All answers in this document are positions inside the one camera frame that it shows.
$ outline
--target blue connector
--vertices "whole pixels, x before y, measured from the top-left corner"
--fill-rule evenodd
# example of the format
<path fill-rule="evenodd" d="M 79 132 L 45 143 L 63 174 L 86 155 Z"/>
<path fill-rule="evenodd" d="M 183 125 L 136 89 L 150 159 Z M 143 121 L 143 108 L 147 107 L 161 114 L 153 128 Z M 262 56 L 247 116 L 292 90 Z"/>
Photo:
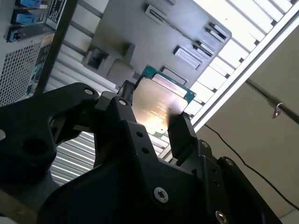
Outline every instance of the blue connector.
<path fill-rule="evenodd" d="M 7 42 L 15 42 L 21 38 L 21 29 L 23 27 L 11 27 L 7 35 Z"/>
<path fill-rule="evenodd" d="M 24 6 L 24 7 L 34 7 L 39 8 L 41 6 L 42 0 L 16 0 L 15 4 L 17 6 Z"/>
<path fill-rule="evenodd" d="M 23 25 L 30 25 L 36 23 L 36 15 L 31 13 L 23 13 L 17 14 L 15 23 L 23 24 Z"/>

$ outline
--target ceiling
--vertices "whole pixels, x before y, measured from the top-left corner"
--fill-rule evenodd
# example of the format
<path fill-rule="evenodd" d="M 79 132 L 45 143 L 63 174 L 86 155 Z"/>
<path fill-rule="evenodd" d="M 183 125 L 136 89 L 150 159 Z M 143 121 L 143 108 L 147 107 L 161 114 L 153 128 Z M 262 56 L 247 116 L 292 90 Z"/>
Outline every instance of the ceiling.
<path fill-rule="evenodd" d="M 250 77 L 295 112 L 299 112 L 298 39 L 296 28 Z M 271 119 L 272 113 L 265 99 L 243 84 L 207 124 L 299 206 L 299 126 L 284 114 Z M 244 167 L 216 134 L 204 126 L 197 135 L 209 143 L 214 156 L 228 156 L 240 166 L 277 216 L 294 210 L 265 181 Z"/>

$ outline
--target black cable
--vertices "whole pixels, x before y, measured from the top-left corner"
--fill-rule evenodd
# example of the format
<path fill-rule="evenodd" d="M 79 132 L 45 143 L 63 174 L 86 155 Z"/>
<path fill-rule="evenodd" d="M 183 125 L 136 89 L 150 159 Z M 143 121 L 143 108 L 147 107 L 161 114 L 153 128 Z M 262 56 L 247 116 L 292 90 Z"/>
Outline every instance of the black cable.
<path fill-rule="evenodd" d="M 227 146 L 229 147 L 238 157 L 239 159 L 242 161 L 242 163 L 244 164 L 244 166 L 246 166 L 247 168 L 251 169 L 253 172 L 255 172 L 257 175 L 259 175 L 264 181 L 266 181 L 287 203 L 289 203 L 291 206 L 293 206 L 296 210 L 299 211 L 299 207 L 296 206 L 295 204 L 293 204 L 292 202 L 290 202 L 282 193 L 280 193 L 280 191 L 270 182 L 268 181 L 263 175 L 261 175 L 259 172 L 257 172 L 255 169 L 253 169 L 251 166 L 247 165 L 245 160 L 221 137 L 221 135 L 216 132 L 213 128 L 211 128 L 208 125 L 205 125 L 208 129 L 210 129 L 212 132 L 214 132 L 216 135 L 218 135 L 218 137 L 221 139 L 221 141 Z"/>

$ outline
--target black metal bracket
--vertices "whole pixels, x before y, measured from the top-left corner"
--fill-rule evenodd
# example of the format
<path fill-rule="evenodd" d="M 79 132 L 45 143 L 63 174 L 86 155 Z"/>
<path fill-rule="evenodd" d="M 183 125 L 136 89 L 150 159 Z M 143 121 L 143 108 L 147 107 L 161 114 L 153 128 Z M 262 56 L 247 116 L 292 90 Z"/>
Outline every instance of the black metal bracket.
<path fill-rule="evenodd" d="M 128 223 L 138 216 L 232 224 L 249 223 L 242 219 L 248 212 L 251 223 L 280 223 L 238 167 L 217 161 L 197 139 L 185 113 L 171 118 L 168 132 L 176 166 L 157 158 L 127 98 L 99 98 L 85 84 L 2 107 L 0 116 L 0 212 L 20 223 Z M 59 188 L 48 173 L 56 146 L 83 130 L 95 136 L 94 169 Z M 249 202 L 243 207 L 242 196 Z"/>

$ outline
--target screw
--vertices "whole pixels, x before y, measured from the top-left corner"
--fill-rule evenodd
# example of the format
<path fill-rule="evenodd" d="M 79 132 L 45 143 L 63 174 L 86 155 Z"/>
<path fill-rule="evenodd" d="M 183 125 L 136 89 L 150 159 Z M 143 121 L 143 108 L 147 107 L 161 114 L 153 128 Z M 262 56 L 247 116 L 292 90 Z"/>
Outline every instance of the screw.
<path fill-rule="evenodd" d="M 120 102 L 120 104 L 122 104 L 122 105 L 127 105 L 127 102 L 126 101 L 124 101 L 123 99 L 119 99 L 119 102 Z"/>
<path fill-rule="evenodd" d="M 0 129 L 0 141 L 4 140 L 6 138 L 6 133 L 2 129 Z"/>
<path fill-rule="evenodd" d="M 163 204 L 166 204 L 168 202 L 168 194 L 163 188 L 155 188 L 154 195 L 159 202 Z"/>
<path fill-rule="evenodd" d="M 93 95 L 93 92 L 89 89 L 85 89 L 84 92 L 87 93 L 88 95 Z"/>
<path fill-rule="evenodd" d="M 206 148 L 209 148 L 209 145 L 205 142 L 205 141 L 202 141 L 201 144 L 206 147 Z"/>
<path fill-rule="evenodd" d="M 226 159 L 226 162 L 227 162 L 229 165 L 231 165 L 231 166 L 234 165 L 233 162 L 232 162 L 231 160 L 229 160 L 229 159 Z"/>
<path fill-rule="evenodd" d="M 228 224 L 228 219 L 225 217 L 225 215 L 221 211 L 216 211 L 215 215 L 220 224 Z"/>

